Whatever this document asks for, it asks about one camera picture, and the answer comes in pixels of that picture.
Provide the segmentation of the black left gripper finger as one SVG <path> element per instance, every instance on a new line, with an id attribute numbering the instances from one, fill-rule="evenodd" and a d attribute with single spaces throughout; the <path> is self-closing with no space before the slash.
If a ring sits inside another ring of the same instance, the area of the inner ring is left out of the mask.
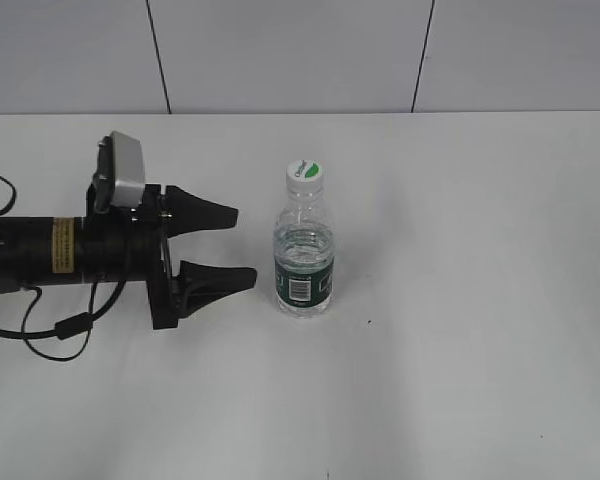
<path id="1" fill-rule="evenodd" d="M 224 230 L 237 224 L 239 210 L 196 197 L 181 188 L 168 185 L 164 194 L 168 238 L 197 231 Z"/>
<path id="2" fill-rule="evenodd" d="M 175 277 L 178 317 L 189 317 L 201 308 L 255 286 L 257 271 L 250 267 L 216 267 L 180 262 Z"/>

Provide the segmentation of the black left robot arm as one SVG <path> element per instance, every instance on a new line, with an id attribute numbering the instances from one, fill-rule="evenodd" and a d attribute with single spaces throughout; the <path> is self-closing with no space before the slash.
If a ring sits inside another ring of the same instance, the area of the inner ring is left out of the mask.
<path id="1" fill-rule="evenodd" d="M 25 287 L 114 282 L 147 287 L 152 326 L 173 329 L 201 308 L 254 287 L 249 267 L 215 267 L 183 261 L 171 269 L 169 239 L 235 227 L 238 211 L 177 186 L 146 186 L 132 208 L 95 209 L 87 191 L 83 217 L 0 216 L 0 295 Z"/>

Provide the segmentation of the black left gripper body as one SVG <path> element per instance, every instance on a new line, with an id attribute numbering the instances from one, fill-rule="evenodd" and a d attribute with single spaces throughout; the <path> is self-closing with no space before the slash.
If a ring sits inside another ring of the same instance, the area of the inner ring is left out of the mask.
<path id="1" fill-rule="evenodd" d="M 148 185 L 134 208 L 96 210 L 96 189 L 87 190 L 84 218 L 84 280 L 113 282 L 114 290 L 93 311 L 97 321 L 120 299 L 130 282 L 146 284 L 152 327 L 174 329 L 179 320 L 174 306 L 170 259 L 166 253 L 166 211 L 161 186 Z"/>

